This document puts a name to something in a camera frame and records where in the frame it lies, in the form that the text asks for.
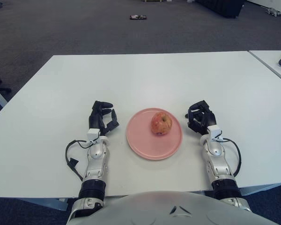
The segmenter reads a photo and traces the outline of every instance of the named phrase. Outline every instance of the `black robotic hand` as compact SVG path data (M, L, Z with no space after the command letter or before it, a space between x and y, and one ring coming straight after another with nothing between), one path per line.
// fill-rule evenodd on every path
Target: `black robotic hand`
M188 119L188 127L202 135L208 134L208 126L216 125L215 116L209 110L209 105L204 100L189 107L188 114L185 115L185 118Z
M89 116L89 128L97 128L100 129L100 135L105 136L105 134L114 128L116 128L119 124L117 121L117 115L114 109L110 109L113 107L113 104L108 102L99 102L96 101L92 107L93 111ZM111 112L111 119L105 127L103 122L103 116L107 115Z

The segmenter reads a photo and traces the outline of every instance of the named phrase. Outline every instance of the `pink plate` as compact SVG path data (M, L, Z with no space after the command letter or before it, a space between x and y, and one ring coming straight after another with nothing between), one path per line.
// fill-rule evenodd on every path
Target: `pink plate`
M151 120L157 112L165 112L172 119L172 128L166 135L155 135L151 131ZM128 123L126 136L136 154L152 160L170 157L182 142L182 130L178 120L171 113L158 108L144 109L136 113Z

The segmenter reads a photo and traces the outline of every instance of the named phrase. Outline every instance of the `white table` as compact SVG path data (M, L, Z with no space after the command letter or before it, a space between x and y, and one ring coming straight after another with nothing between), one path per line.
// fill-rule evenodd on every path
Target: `white table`
M281 59L281 51L249 51L254 57L262 62L266 67L272 70L277 76L281 78L281 66L279 60Z
M184 118L202 99L241 150L239 187L281 183L281 80L248 52L69 55L53 56L0 111L0 197L77 197L65 147L86 139L95 100L113 103L120 123L108 134L107 196L211 190L200 135ZM129 119L148 107L182 126L181 147L165 160L145 160L126 141ZM236 150L225 146L235 170ZM75 146L69 157L83 173L86 150Z

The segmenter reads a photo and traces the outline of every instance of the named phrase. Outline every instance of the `gray carpet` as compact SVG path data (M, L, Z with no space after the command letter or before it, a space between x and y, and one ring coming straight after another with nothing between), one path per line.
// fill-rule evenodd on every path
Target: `gray carpet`
M249 2L237 19L185 0L2 2L1 86L13 90L3 93L7 100L56 54L281 50L281 17L274 18ZM148 19L130 21L129 15L134 14ZM256 213L281 224L281 187L248 198ZM0 224L64 224L67 217L68 212L0 199Z

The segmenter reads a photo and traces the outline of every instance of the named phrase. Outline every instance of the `apple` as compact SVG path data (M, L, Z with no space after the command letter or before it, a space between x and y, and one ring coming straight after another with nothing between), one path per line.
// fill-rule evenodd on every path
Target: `apple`
M165 135L172 128L172 119L165 112L157 112L151 120L151 131L156 135Z

